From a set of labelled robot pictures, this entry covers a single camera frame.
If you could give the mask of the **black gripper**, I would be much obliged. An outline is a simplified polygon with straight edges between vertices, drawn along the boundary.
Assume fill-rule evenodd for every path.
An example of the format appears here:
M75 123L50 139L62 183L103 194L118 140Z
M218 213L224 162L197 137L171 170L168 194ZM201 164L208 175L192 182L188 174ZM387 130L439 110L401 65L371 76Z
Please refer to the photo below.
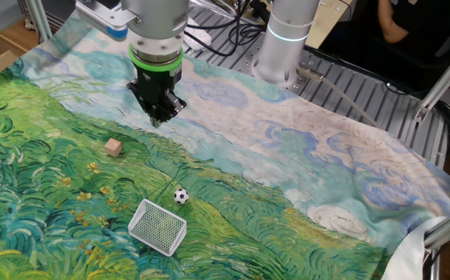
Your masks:
M127 88L149 116L152 127L159 128L187 106L187 103L174 93L176 84L181 80L182 64L155 66L135 63L134 67L136 79L130 81ZM154 117L148 106L156 106Z

